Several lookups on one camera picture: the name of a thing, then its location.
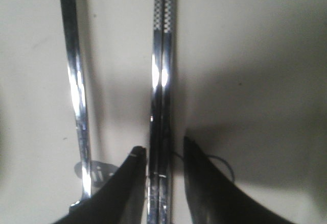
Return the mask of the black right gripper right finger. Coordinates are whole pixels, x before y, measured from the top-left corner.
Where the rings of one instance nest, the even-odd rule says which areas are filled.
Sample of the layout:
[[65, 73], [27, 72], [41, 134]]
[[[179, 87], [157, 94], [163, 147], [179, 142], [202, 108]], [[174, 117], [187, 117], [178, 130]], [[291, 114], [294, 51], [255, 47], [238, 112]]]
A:
[[193, 223], [289, 223], [232, 183], [188, 137], [183, 140], [183, 156]]

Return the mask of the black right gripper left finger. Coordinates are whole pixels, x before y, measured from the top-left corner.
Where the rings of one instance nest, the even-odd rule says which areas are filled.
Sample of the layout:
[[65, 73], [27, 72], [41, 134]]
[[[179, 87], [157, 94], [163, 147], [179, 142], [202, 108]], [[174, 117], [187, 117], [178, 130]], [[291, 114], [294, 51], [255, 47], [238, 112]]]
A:
[[91, 199], [56, 223], [141, 223], [146, 165], [146, 149], [135, 146]]

